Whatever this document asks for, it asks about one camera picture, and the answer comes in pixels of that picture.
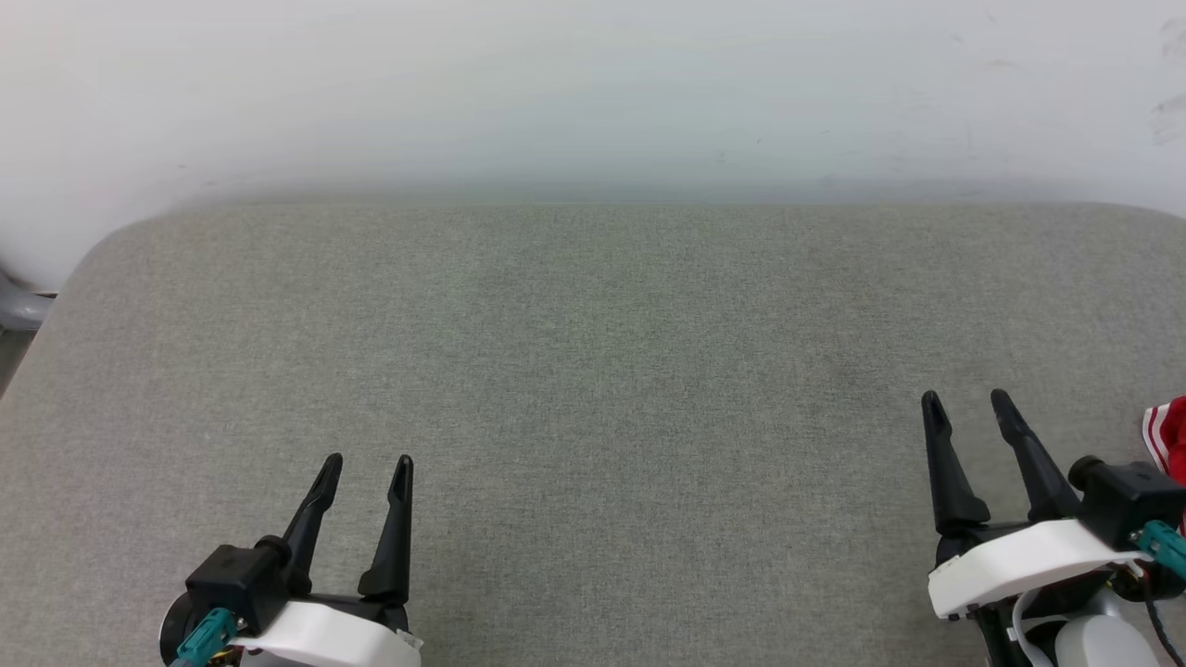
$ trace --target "teal cable plug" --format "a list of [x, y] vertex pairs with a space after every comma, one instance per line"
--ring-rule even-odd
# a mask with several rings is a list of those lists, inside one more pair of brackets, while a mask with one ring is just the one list
[[1186, 579], [1186, 538], [1165, 521], [1149, 521], [1136, 539], [1141, 551]]
[[222, 608], [210, 610], [178, 647], [173, 665], [204, 667], [215, 654], [227, 648], [227, 642], [235, 639], [237, 631], [234, 614]]

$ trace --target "red cloth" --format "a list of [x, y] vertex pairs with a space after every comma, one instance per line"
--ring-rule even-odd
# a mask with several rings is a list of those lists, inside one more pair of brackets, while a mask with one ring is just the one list
[[[1141, 436], [1158, 468], [1186, 487], [1186, 396], [1144, 411]], [[1186, 528], [1186, 514], [1182, 528]]]

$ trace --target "wire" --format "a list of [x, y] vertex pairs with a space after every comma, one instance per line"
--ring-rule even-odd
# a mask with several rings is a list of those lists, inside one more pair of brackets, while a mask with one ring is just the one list
[[1146, 572], [1141, 577], [1141, 587], [1144, 589], [1144, 609], [1149, 612], [1149, 622], [1153, 623], [1153, 631], [1158, 634], [1158, 641], [1161, 642], [1162, 648], [1169, 654], [1169, 659], [1174, 661], [1178, 667], [1186, 667], [1186, 661], [1182, 661], [1182, 656], [1178, 654], [1178, 649], [1174, 648], [1174, 642], [1169, 641], [1169, 635], [1166, 634], [1166, 627], [1161, 623], [1161, 615], [1158, 614], [1158, 605], [1153, 602], [1153, 584], [1149, 583], [1149, 573]]

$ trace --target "white backdrop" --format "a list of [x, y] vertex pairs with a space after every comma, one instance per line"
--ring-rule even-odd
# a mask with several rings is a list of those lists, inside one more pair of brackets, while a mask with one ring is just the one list
[[0, 267], [240, 201], [1186, 214], [1180, 0], [5, 0]]

